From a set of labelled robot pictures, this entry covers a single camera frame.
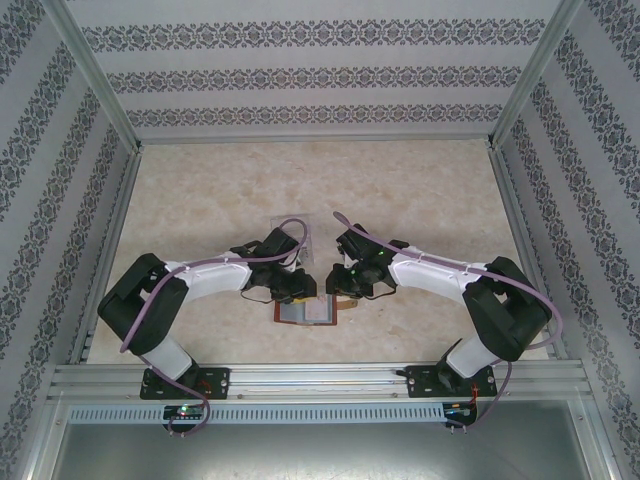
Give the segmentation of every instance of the robotic arm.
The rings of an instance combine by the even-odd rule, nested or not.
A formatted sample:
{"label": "robotic arm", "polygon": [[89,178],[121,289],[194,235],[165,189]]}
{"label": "robotic arm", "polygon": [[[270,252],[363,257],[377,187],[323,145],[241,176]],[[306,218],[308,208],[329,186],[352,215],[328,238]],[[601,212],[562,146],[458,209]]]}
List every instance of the robotic arm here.
{"label": "robotic arm", "polygon": [[[366,233],[362,226],[355,227]],[[436,368],[437,380],[431,379],[450,393],[459,393],[465,379],[494,362],[518,360],[551,318],[546,305],[532,295],[469,272],[488,271],[531,286],[507,258],[497,257],[489,264],[468,264],[427,255],[406,242],[392,240],[390,245],[403,252],[396,253],[353,230],[347,230],[337,242],[344,263],[334,264],[326,282],[327,293],[371,298],[373,285],[382,282],[393,289],[391,293],[399,286],[420,288],[467,307],[476,333],[459,340],[445,353]]]}
{"label": "robotic arm", "polygon": [[198,364],[168,334],[179,309],[206,295],[246,291],[255,286],[269,288],[271,298],[282,303],[316,296],[313,278],[304,269],[296,269],[296,254],[285,259],[284,265],[278,261],[256,261],[286,254],[297,245],[294,238],[276,228],[264,242],[250,242],[219,255],[216,258],[221,259],[220,263],[189,267],[187,262],[163,262],[152,253],[142,255],[100,302],[98,314],[124,341],[148,294],[170,272],[182,269],[165,283],[148,306],[128,348],[171,380],[192,388],[198,378]]}

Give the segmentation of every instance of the brown object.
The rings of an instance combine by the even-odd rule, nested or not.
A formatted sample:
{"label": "brown object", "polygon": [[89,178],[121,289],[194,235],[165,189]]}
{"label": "brown object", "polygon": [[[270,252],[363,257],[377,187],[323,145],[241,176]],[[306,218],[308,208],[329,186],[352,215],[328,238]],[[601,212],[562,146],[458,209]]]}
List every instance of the brown object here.
{"label": "brown object", "polygon": [[356,308],[358,301],[355,299],[345,300],[344,302],[338,302],[336,304],[336,310],[349,310],[350,308]]}

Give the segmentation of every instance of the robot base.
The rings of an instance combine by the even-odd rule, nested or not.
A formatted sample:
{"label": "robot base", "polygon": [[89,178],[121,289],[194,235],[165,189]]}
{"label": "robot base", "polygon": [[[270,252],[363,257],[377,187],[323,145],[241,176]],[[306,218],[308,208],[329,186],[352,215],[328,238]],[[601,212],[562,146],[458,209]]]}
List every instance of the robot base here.
{"label": "robot base", "polygon": [[[201,393],[209,400],[226,400],[229,392],[228,368],[203,368],[200,367],[194,386],[190,387]],[[147,368],[142,377],[140,387],[142,400],[194,400],[193,395],[169,385],[158,377],[151,369]]]}
{"label": "robot base", "polygon": [[477,397],[495,397],[498,393],[491,367],[480,369],[471,378],[461,378],[455,391],[446,388],[439,381],[437,365],[411,365],[396,373],[406,377],[409,398],[471,398],[474,386],[477,388]]}

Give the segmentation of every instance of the marble floor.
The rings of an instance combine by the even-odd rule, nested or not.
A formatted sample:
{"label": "marble floor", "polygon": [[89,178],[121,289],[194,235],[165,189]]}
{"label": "marble floor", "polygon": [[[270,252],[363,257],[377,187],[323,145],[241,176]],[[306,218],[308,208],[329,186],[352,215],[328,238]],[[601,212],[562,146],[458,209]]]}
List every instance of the marble floor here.
{"label": "marble floor", "polygon": [[[263,240],[270,219],[288,214],[309,215],[314,264],[307,271],[324,284],[345,230],[333,210],[436,255],[517,259],[482,140],[152,146],[110,285],[143,253],[214,256]],[[264,296],[254,290],[248,295]],[[465,307],[414,289],[361,301],[330,327],[274,323],[273,305],[222,293],[185,305],[171,330],[200,363],[434,361],[472,332]],[[119,345],[99,321],[89,363],[137,363]],[[525,355],[547,357],[544,349]]]}

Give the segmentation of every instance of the striped wall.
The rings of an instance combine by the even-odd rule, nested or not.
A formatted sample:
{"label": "striped wall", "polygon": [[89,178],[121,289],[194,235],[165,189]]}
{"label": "striped wall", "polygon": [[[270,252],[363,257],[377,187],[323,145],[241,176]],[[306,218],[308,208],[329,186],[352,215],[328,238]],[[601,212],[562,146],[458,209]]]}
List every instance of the striped wall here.
{"label": "striped wall", "polygon": [[488,134],[558,0],[71,0],[143,140]]}
{"label": "striped wall", "polygon": [[0,0],[0,479],[66,363],[129,153],[37,0]]}
{"label": "striped wall", "polygon": [[578,10],[503,145],[623,478],[640,478],[640,2]]}

